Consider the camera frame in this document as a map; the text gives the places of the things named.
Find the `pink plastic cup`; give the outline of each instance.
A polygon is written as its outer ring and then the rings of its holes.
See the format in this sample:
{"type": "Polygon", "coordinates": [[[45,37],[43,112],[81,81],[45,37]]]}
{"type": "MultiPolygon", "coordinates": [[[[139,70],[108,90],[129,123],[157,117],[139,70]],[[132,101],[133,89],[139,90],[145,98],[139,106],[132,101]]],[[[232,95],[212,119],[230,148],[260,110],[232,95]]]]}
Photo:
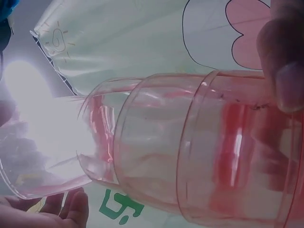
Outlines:
{"type": "Polygon", "coordinates": [[[261,73],[108,81],[80,119],[85,173],[135,200],[215,228],[303,222],[302,113],[278,110],[261,73]]]}

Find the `sun drawing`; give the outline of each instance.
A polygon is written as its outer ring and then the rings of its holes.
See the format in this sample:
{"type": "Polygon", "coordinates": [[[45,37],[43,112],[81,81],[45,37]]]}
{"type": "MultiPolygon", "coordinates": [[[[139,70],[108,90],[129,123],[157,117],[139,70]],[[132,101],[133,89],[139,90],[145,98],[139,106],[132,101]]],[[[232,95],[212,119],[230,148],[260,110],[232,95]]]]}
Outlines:
{"type": "Polygon", "coordinates": [[[62,31],[60,29],[60,23],[59,21],[57,21],[57,27],[53,30],[53,36],[52,36],[52,41],[48,41],[45,44],[48,46],[51,46],[53,51],[51,52],[51,54],[55,54],[57,53],[61,53],[61,52],[66,52],[66,57],[67,58],[71,58],[68,51],[66,51],[66,44],[68,45],[72,45],[75,46],[75,44],[73,43],[66,43],[64,40],[64,35],[68,33],[68,30],[62,31]]]}

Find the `hand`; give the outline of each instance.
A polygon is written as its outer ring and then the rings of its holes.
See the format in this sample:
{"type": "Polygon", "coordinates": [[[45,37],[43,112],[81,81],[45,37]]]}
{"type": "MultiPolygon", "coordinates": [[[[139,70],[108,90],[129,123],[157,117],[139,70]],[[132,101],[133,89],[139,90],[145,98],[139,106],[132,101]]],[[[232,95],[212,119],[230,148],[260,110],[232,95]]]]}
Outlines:
{"type": "Polygon", "coordinates": [[[304,1],[272,0],[271,17],[260,31],[257,49],[278,107],[304,109],[304,1]]]}
{"type": "Polygon", "coordinates": [[[5,228],[85,228],[89,215],[83,188],[72,190],[61,209],[64,194],[49,196],[39,213],[26,212],[40,199],[0,197],[0,227],[5,228]]]}

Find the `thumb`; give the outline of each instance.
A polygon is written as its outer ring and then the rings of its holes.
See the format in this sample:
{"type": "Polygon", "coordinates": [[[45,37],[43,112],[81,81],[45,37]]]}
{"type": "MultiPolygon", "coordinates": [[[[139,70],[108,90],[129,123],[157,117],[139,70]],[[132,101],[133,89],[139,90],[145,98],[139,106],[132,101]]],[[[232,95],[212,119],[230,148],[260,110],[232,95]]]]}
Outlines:
{"type": "Polygon", "coordinates": [[[260,31],[257,50],[278,107],[294,112],[304,109],[304,2],[285,2],[260,31]]]}
{"type": "Polygon", "coordinates": [[[71,228],[85,228],[88,217],[89,203],[87,194],[79,191],[73,196],[69,212],[65,219],[66,225],[71,228]]]}

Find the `clear plastic cup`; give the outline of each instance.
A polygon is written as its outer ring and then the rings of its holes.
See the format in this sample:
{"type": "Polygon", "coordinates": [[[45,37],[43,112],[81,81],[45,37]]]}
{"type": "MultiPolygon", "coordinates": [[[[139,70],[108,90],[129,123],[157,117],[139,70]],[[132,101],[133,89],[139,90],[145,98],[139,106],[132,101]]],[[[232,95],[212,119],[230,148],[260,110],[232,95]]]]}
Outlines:
{"type": "Polygon", "coordinates": [[[79,121],[84,172],[135,200],[215,228],[303,222],[302,113],[278,110],[261,73],[108,81],[79,121]]]}
{"type": "Polygon", "coordinates": [[[91,182],[76,154],[81,97],[17,105],[0,127],[0,174],[23,199],[72,190],[91,182]]]}

